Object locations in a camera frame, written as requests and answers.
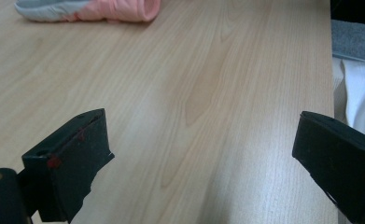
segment wooden table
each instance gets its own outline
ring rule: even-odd
[[[337,222],[291,157],[300,113],[333,113],[328,0],[163,0],[150,24],[0,0],[0,167],[102,107],[116,159],[73,223]]]

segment wood grain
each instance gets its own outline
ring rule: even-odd
[[[73,223],[337,223],[291,157],[299,114],[332,115],[329,11],[163,0],[150,24],[37,23],[0,0],[0,167],[103,107],[116,159]]]

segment white fabric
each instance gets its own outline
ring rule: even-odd
[[[347,93],[345,91],[344,66],[342,60],[338,58],[333,58],[333,95],[334,117],[346,124]]]
[[[365,63],[343,60],[347,124],[365,133]]]

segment red mark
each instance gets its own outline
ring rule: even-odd
[[[56,157],[55,155],[51,155],[48,160],[48,167],[50,169],[57,169],[62,164],[60,158]]]

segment black object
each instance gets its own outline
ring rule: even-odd
[[[365,24],[365,0],[330,0],[331,18]]]
[[[365,223],[365,134],[302,112],[292,156],[351,222]]]
[[[97,172],[114,158],[109,150],[105,111],[74,117],[22,155],[18,175],[0,169],[0,223],[71,222],[91,191]]]

